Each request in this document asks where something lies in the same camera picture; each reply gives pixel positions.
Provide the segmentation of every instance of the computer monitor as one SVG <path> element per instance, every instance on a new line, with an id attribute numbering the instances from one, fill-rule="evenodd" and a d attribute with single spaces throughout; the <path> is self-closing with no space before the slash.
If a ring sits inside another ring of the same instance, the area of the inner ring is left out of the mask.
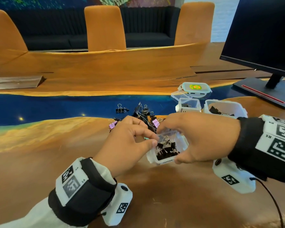
<path id="1" fill-rule="evenodd" d="M 233 85 L 285 108 L 285 0 L 240 0 L 220 59 L 272 73 Z"/>

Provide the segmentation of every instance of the clear plastic container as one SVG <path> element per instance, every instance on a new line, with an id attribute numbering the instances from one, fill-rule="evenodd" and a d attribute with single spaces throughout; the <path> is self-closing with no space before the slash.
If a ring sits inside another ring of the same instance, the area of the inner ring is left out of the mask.
<path id="1" fill-rule="evenodd" d="M 171 97 L 173 97 L 176 102 L 178 102 L 180 98 L 192 98 L 188 93 L 184 92 L 183 90 L 178 90 L 171 93 Z"/>
<path id="2" fill-rule="evenodd" d="M 180 98 L 175 107 L 176 112 L 185 113 L 190 111 L 201 112 L 201 103 L 198 99 L 194 98 Z"/>
<path id="3" fill-rule="evenodd" d="M 182 136 L 178 131 L 168 131 L 166 133 L 158 134 L 160 143 L 168 144 L 170 147 L 156 148 L 147 152 L 147 159 L 150 163 L 156 163 L 157 165 L 166 164 L 174 160 L 175 156 L 186 150 L 188 147 L 188 142 L 184 136 Z"/>
<path id="4" fill-rule="evenodd" d="M 222 116 L 225 117 L 230 117 L 230 118 L 248 117 L 245 108 L 243 108 L 240 103 L 234 101 L 220 101 L 216 99 L 206 100 L 204 105 L 204 113 L 213 114 L 209 111 L 212 106 L 222 113 L 230 115 L 234 114 L 234 116 L 221 114 Z"/>
<path id="5" fill-rule="evenodd" d="M 212 92 L 208 84 L 200 82 L 184 82 L 178 87 L 178 90 L 188 92 L 194 98 L 204 98 Z"/>

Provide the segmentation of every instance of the person's left hand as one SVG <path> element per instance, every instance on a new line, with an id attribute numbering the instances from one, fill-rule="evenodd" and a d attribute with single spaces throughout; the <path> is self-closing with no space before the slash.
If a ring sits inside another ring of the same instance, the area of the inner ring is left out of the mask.
<path id="1" fill-rule="evenodd" d="M 149 139 L 136 143 L 134 136 Z M 107 167 L 114 178 L 131 169 L 145 153 L 156 147 L 158 139 L 143 121 L 127 116 L 116 124 L 93 160 Z"/>

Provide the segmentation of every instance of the green and orange sticker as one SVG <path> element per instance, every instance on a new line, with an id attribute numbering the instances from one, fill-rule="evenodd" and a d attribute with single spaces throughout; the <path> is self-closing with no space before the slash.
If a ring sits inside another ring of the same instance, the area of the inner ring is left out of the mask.
<path id="1" fill-rule="evenodd" d="M 190 89 L 192 89 L 192 90 L 201 90 L 201 86 L 200 85 L 190 85 Z"/>

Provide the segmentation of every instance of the orange chair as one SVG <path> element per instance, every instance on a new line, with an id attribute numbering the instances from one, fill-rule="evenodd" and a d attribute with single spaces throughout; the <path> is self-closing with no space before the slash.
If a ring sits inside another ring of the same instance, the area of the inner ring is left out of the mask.
<path id="1" fill-rule="evenodd" d="M 3 10 L 0 10 L 0 49 L 28 50 L 19 30 Z"/>
<path id="2" fill-rule="evenodd" d="M 127 49 L 122 15 L 118 6 L 87 6 L 84 8 L 84 16 L 89 52 Z"/>
<path id="3" fill-rule="evenodd" d="M 182 5 L 174 45 L 210 42 L 214 3 L 188 2 Z"/>

